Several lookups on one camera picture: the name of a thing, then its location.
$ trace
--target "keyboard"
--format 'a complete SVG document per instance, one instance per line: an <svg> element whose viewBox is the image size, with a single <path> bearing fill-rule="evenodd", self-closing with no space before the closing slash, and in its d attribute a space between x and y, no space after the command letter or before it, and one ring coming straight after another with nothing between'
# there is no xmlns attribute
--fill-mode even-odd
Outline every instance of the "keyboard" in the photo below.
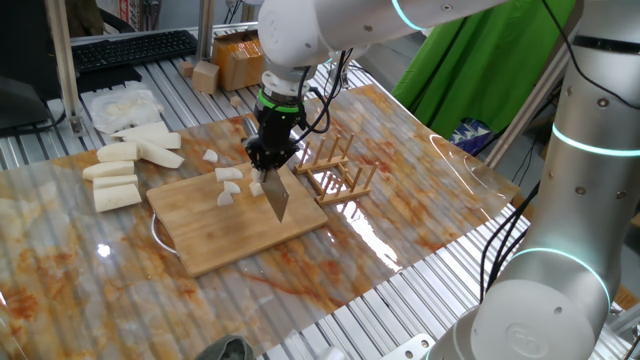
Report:
<svg viewBox="0 0 640 360"><path fill-rule="evenodd" d="M197 46L196 38L188 31L176 30L73 46L71 53L76 70L86 73L118 65L193 55Z"/></svg>

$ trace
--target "daikon radish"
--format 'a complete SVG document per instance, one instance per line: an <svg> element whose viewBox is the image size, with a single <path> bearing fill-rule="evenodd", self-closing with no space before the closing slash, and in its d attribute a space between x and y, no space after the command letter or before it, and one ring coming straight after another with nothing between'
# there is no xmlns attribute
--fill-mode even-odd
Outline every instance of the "daikon radish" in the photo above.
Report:
<svg viewBox="0 0 640 360"><path fill-rule="evenodd" d="M140 160L142 149L136 143L115 143L99 149L96 155L100 162Z"/></svg>
<svg viewBox="0 0 640 360"><path fill-rule="evenodd" d="M151 134L139 134L139 135L131 135L125 136L124 141L135 141L136 139L147 140L150 143L154 143L161 148L165 149L180 149L182 145L182 137L178 133L168 133L168 134L160 134L160 133L151 133Z"/></svg>
<svg viewBox="0 0 640 360"><path fill-rule="evenodd" d="M262 171L259 171L256 168L251 168L251 180L253 180L253 182L261 182Z"/></svg>
<svg viewBox="0 0 640 360"><path fill-rule="evenodd" d="M89 166L82 172L82 178L93 180L98 177L133 175L133 161L112 161Z"/></svg>
<svg viewBox="0 0 640 360"><path fill-rule="evenodd" d="M105 189L108 187L133 184L138 186L138 177L135 175L109 176L93 179L93 189Z"/></svg>
<svg viewBox="0 0 640 360"><path fill-rule="evenodd" d="M251 189L251 195L253 195L253 197L264 195L264 190L262 190L262 184L260 183L251 183L249 189Z"/></svg>
<svg viewBox="0 0 640 360"><path fill-rule="evenodd" d="M156 123L140 125L131 129L124 129L122 131L118 131L117 133L111 135L113 137L125 137L125 136L133 136L133 135L148 135L148 134L167 134L169 129L167 125L163 121L158 121Z"/></svg>
<svg viewBox="0 0 640 360"><path fill-rule="evenodd" d="M138 188L133 184L93 190L97 212L103 212L142 202Z"/></svg>
<svg viewBox="0 0 640 360"><path fill-rule="evenodd" d="M207 150L202 159L215 164L218 162L218 153L213 150Z"/></svg>
<svg viewBox="0 0 640 360"><path fill-rule="evenodd" d="M218 195L218 206L227 206L233 204L233 196L228 191L223 191Z"/></svg>
<svg viewBox="0 0 640 360"><path fill-rule="evenodd" d="M174 154L167 149L163 149L150 141L135 139L134 143L140 145L142 148L142 158L154 164L170 169L177 169L184 161L180 155Z"/></svg>
<svg viewBox="0 0 640 360"><path fill-rule="evenodd" d="M236 168L217 168L216 178L218 182L240 180L242 179L242 172Z"/></svg>
<svg viewBox="0 0 640 360"><path fill-rule="evenodd" d="M224 182L224 191L227 191L231 194L240 194L240 186L236 183L232 183L231 181Z"/></svg>

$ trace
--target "wooden cutting board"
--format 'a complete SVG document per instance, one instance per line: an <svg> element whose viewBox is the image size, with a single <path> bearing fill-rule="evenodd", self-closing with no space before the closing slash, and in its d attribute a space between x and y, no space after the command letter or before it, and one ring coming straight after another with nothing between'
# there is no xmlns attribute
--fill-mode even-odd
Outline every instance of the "wooden cutting board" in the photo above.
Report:
<svg viewBox="0 0 640 360"><path fill-rule="evenodd" d="M234 181L242 193L233 195L235 203L232 205L218 207L218 195L224 185L217 182L215 173L147 191L151 206L192 277L305 234L328 220L286 166L278 171L289 191L289 204L282 223L266 196L254 198L251 194L251 164L236 168L244 177Z"/></svg>

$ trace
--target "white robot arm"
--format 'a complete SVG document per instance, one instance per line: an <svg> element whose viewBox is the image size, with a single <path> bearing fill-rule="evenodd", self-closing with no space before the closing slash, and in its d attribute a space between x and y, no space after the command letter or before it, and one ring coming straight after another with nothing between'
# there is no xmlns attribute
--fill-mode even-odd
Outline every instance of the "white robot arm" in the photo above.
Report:
<svg viewBox="0 0 640 360"><path fill-rule="evenodd" d="M298 91L304 80L296 67L503 2L266 0L259 35L269 69L277 70L263 78L268 94L256 114L299 107L296 92L308 85ZM589 358L620 283L622 240L640 198L640 108L633 105L640 103L639 19L640 1L586 1L536 217L484 302L449 329L428 360ZM258 118L261 126L273 121ZM286 134L261 132L263 143L286 141L294 123L282 126Z"/></svg>

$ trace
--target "green backdrop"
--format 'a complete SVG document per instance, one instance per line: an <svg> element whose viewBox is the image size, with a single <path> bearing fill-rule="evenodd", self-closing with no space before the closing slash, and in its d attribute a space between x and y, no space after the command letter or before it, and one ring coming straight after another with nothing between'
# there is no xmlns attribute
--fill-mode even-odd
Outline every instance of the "green backdrop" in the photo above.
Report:
<svg viewBox="0 0 640 360"><path fill-rule="evenodd" d="M574 0L547 0L564 24ZM558 30L540 0L511 0L437 26L392 94L448 139L460 120L509 125L533 90Z"/></svg>

